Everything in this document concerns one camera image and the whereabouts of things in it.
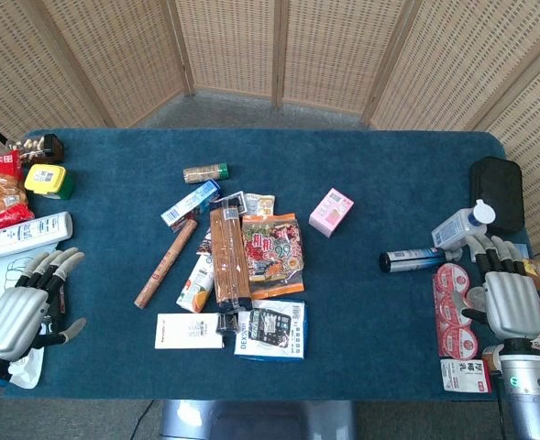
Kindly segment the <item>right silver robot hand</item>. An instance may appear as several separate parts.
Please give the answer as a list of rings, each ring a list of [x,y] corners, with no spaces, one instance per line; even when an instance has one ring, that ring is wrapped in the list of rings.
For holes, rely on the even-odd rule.
[[[482,278],[485,310],[469,308],[456,298],[457,312],[487,325],[502,341],[536,339],[540,335],[540,299],[519,249],[498,236],[466,236],[465,242]]]

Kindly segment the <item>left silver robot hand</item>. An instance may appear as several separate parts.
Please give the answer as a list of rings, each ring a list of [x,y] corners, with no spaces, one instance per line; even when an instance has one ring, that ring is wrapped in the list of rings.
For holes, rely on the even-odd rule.
[[[81,333],[86,326],[84,318],[56,334],[42,335],[39,329],[50,307],[59,301],[68,276],[84,257],[76,247],[42,252],[28,263],[16,285],[1,295],[1,361],[16,362],[32,348],[64,345]]]

